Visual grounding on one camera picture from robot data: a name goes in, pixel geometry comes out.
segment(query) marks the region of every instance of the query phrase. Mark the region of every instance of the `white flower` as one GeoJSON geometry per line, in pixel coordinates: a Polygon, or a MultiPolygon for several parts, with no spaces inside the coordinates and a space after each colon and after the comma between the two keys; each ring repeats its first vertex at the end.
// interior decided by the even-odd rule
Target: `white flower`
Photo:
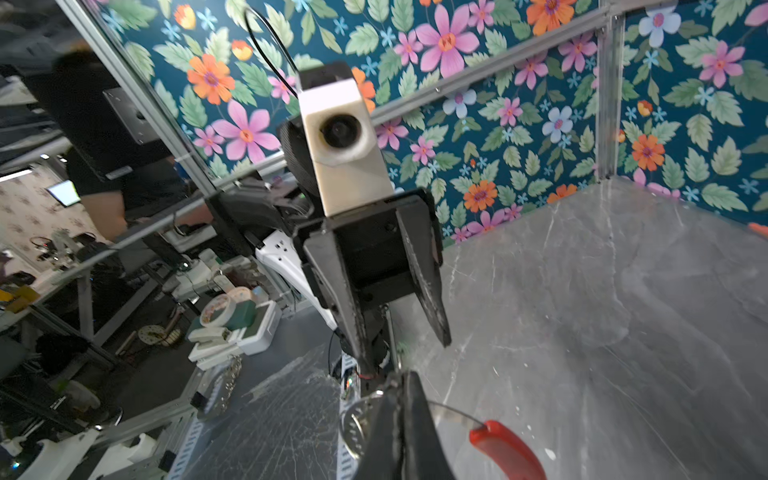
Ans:
{"type": "Polygon", "coordinates": [[[467,116],[467,105],[474,105],[478,100],[477,93],[469,88],[464,91],[457,91],[454,94],[448,96],[444,102],[442,102],[442,110],[446,115],[456,112],[456,116],[464,118],[467,116]]]}
{"type": "Polygon", "coordinates": [[[571,114],[573,114],[571,107],[563,108],[562,112],[559,108],[552,108],[549,111],[549,121],[541,128],[542,134],[549,135],[549,140],[553,144],[558,143],[563,134],[570,132],[574,127],[571,114]]]}
{"type": "Polygon", "coordinates": [[[659,8],[646,8],[647,17],[640,20],[640,35],[650,34],[650,46],[659,48],[664,42],[664,32],[673,34],[680,29],[680,14],[674,13],[675,2],[666,3],[659,8]]]}

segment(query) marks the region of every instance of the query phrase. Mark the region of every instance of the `camera lens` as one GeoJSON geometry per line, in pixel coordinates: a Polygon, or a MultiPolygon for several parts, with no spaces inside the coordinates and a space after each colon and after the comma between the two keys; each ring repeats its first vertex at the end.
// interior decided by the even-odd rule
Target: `camera lens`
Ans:
{"type": "Polygon", "coordinates": [[[360,137],[360,122],[352,115],[336,115],[320,128],[326,143],[334,148],[347,148],[360,137]]]}

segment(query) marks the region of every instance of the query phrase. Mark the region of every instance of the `red handle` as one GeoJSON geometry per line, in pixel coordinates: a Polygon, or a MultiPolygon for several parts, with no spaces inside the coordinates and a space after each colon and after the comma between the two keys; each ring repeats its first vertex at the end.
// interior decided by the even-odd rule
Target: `red handle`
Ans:
{"type": "Polygon", "coordinates": [[[547,480],[533,451],[495,420],[488,420],[485,427],[470,431],[469,442],[493,460],[510,480],[547,480]]]}

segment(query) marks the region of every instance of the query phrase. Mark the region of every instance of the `marble surface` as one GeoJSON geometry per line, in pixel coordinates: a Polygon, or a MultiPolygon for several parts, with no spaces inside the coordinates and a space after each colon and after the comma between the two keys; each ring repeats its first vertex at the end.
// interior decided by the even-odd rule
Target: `marble surface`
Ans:
{"type": "MultiPolygon", "coordinates": [[[[443,349],[392,304],[428,398],[519,434],[551,480],[768,475],[768,242],[608,180],[445,252],[443,349]]],[[[439,425],[457,478],[503,478],[439,425]]]]}
{"type": "Polygon", "coordinates": [[[307,309],[280,321],[267,351],[243,356],[230,408],[206,422],[184,480],[335,478],[339,384],[327,372],[330,335],[307,309]]]}

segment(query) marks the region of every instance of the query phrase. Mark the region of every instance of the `white camera housing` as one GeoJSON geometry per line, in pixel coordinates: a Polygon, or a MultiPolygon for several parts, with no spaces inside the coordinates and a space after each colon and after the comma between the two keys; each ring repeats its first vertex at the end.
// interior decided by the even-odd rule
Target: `white camera housing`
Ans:
{"type": "Polygon", "coordinates": [[[301,91],[299,106],[326,216],[394,194],[370,114],[353,78],[301,91]],[[332,147],[321,133],[323,125],[339,115],[359,122],[357,140],[345,148],[332,147]]]}

